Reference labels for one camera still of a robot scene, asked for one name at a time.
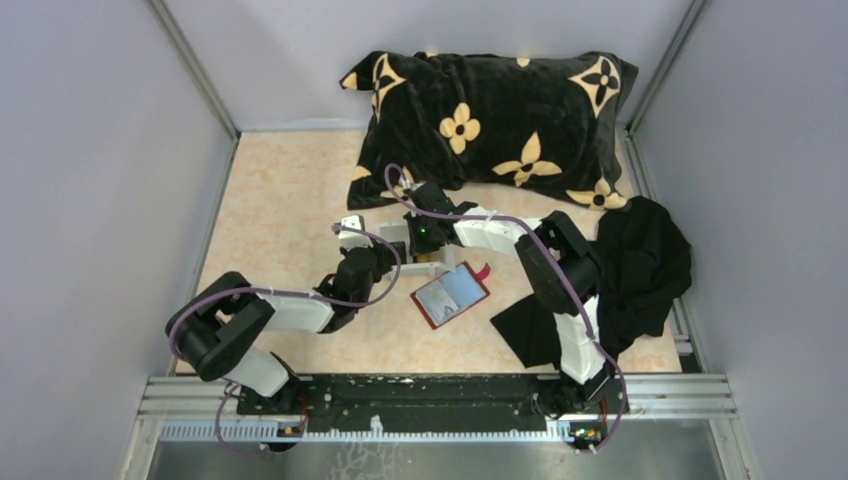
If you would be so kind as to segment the white plastic card box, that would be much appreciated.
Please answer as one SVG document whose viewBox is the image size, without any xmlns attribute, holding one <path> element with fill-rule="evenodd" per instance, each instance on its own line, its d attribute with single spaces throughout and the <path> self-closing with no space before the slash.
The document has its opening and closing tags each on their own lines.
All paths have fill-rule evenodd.
<svg viewBox="0 0 848 480">
<path fill-rule="evenodd" d="M 443 246 L 439 250 L 426 254 L 414 254 L 412 241 L 404 222 L 382 223 L 378 225 L 377 235 L 393 244 L 401 254 L 403 264 L 400 276 L 433 278 L 454 271 L 460 263 L 453 245 Z"/>
</svg>

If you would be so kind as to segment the red card holder wallet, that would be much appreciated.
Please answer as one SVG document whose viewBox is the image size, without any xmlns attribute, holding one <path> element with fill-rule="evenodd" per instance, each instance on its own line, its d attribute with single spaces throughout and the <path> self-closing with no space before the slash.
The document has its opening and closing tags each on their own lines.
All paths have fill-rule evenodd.
<svg viewBox="0 0 848 480">
<path fill-rule="evenodd" d="M 429 327 L 437 330 L 490 296 L 484 283 L 490 273 L 488 263 L 474 270 L 462 262 L 412 292 L 410 298 Z"/>
</svg>

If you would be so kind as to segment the white credit card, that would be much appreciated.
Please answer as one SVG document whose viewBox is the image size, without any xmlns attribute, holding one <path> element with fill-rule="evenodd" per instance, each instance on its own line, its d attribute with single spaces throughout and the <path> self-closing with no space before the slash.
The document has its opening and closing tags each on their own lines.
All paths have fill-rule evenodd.
<svg viewBox="0 0 848 480">
<path fill-rule="evenodd" d="M 435 327 L 447 323 L 461 311 L 448 290 L 437 281 L 422 287 L 416 298 Z"/>
</svg>

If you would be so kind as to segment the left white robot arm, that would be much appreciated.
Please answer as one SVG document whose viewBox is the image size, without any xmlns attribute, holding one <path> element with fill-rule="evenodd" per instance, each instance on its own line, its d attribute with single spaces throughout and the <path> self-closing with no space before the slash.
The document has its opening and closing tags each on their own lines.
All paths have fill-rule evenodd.
<svg viewBox="0 0 848 480">
<path fill-rule="evenodd" d="M 298 377 L 277 354 L 255 347 L 266 331 L 334 333 L 373 304 L 385 275 L 399 277 L 401 256 L 392 244 L 345 249 L 335 273 L 311 292 L 272 292 L 227 272 L 168 320 L 165 333 L 176 357 L 205 382 L 225 379 L 258 395 L 277 414 L 300 399 Z"/>
</svg>

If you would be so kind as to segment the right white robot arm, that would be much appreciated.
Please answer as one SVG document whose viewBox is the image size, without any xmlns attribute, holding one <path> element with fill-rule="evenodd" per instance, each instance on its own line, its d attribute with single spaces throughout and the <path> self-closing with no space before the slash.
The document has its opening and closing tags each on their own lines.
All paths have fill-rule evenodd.
<svg viewBox="0 0 848 480">
<path fill-rule="evenodd" d="M 551 364 L 560 379 L 553 394 L 576 412 L 590 411 L 612 374 L 600 348 L 599 255 L 571 218 L 554 211 L 520 219 L 473 202 L 455 204 L 427 182 L 403 195 L 412 247 L 430 253 L 449 244 L 517 259 L 532 292 L 491 323 L 527 368 Z"/>
</svg>

